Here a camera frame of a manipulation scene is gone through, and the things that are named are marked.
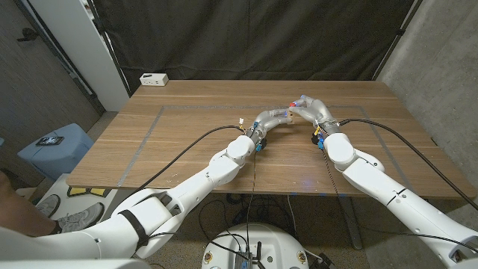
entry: white power strip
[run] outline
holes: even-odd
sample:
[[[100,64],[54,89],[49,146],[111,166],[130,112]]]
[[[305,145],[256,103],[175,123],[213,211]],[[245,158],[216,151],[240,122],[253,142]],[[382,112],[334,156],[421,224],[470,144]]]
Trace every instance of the white power strip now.
[[[144,73],[140,77],[141,84],[145,86],[165,86],[169,81],[166,74]]]

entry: black strap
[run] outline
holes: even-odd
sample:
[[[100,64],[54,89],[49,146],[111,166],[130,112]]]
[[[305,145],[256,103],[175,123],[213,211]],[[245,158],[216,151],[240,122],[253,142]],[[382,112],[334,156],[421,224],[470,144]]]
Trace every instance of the black strap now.
[[[134,231],[136,231],[139,240],[137,241],[136,250],[139,250],[140,247],[147,245],[149,236],[144,231],[143,225],[140,221],[131,213],[129,210],[123,210],[120,212],[121,215],[125,216],[126,220],[133,226]]]

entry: black curtain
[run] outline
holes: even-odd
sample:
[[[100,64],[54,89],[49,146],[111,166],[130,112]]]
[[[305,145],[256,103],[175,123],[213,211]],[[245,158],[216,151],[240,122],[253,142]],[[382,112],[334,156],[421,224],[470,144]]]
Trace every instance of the black curtain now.
[[[95,0],[130,88],[170,79],[370,80],[413,0]]]

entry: table top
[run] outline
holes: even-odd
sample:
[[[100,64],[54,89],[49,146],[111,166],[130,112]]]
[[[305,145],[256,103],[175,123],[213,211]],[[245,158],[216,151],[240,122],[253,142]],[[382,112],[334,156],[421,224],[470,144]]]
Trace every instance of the table top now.
[[[433,143],[398,98],[378,81],[169,81],[165,87],[141,86],[90,151],[67,183],[74,187],[136,188],[173,160],[198,137],[218,126],[252,125],[264,110],[286,108],[302,94],[321,99],[337,120],[364,118],[398,131],[468,196],[475,188]],[[341,127],[356,149],[377,157],[385,172],[422,197],[458,198],[401,140],[365,123]],[[322,152],[311,143],[314,128],[299,116],[294,124],[267,133],[267,147],[255,157],[255,193],[336,195]],[[212,133],[149,184],[173,188],[204,169],[211,157],[240,132]],[[236,178],[215,192],[250,193],[254,157]],[[329,161],[338,192],[365,196]]]

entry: person's leg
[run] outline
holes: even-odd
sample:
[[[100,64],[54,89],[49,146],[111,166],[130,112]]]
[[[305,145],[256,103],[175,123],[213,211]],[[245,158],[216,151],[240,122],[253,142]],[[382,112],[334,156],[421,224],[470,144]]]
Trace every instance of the person's leg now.
[[[16,194],[8,177],[0,171],[0,226],[24,235],[42,236],[49,235],[56,222]]]

